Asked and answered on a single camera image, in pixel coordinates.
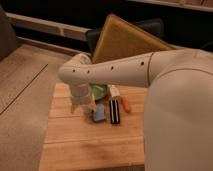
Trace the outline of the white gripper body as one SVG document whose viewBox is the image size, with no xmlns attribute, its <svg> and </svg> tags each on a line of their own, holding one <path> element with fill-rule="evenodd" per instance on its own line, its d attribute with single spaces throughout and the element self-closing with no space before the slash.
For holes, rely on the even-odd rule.
<svg viewBox="0 0 213 171">
<path fill-rule="evenodd" d="M 94 95 L 89 84 L 70 85 L 71 111 L 80 107 L 85 114 L 96 110 Z"/>
</svg>

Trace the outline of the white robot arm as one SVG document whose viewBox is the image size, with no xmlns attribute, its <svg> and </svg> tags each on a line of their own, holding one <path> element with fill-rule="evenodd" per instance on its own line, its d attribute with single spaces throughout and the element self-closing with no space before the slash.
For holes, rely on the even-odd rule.
<svg viewBox="0 0 213 171">
<path fill-rule="evenodd" d="M 77 103 L 88 83 L 146 87 L 145 170 L 213 171 L 213 53 L 177 49 L 98 64 L 78 54 L 59 77 Z"/>
</svg>

